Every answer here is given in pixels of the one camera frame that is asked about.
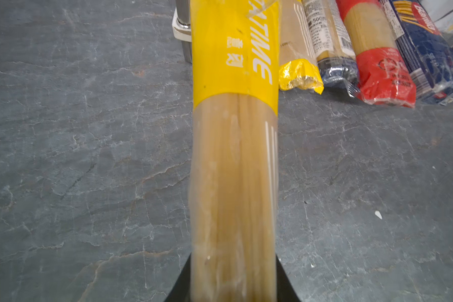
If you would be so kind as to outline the red spaghetti bag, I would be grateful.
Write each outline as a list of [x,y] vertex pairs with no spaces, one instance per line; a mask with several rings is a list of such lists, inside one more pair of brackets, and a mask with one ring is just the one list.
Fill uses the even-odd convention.
[[359,69],[359,98],[367,104],[414,108],[416,85],[396,46],[379,1],[336,2]]

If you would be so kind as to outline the dark blue Barilla pasta box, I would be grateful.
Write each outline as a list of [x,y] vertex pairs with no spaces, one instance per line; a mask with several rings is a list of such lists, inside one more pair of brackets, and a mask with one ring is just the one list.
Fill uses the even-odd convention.
[[453,102],[453,49],[419,1],[380,1],[396,45],[426,104]]

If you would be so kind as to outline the clear spaghetti bag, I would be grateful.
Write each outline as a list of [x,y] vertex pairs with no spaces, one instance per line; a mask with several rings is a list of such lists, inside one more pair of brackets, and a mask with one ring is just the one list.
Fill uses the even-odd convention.
[[356,55],[336,1],[305,0],[302,5],[323,85],[355,98],[359,93]]

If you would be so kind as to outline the yellow Pastatime spaghetti bag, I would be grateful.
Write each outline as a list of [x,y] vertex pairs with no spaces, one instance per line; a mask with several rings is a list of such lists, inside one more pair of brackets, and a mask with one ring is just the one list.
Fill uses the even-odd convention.
[[279,89],[288,91],[298,88],[322,94],[323,81],[303,3],[282,1],[281,12]]

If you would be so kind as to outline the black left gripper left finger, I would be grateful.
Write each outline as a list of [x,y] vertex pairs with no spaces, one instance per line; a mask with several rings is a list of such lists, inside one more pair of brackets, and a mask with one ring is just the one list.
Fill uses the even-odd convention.
[[190,302],[190,285],[191,285],[191,255],[182,268],[173,288],[167,295],[165,302]]

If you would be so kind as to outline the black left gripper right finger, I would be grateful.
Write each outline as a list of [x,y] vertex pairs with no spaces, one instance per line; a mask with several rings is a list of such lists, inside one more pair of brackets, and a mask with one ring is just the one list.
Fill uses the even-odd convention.
[[288,276],[276,256],[277,302],[300,302]]

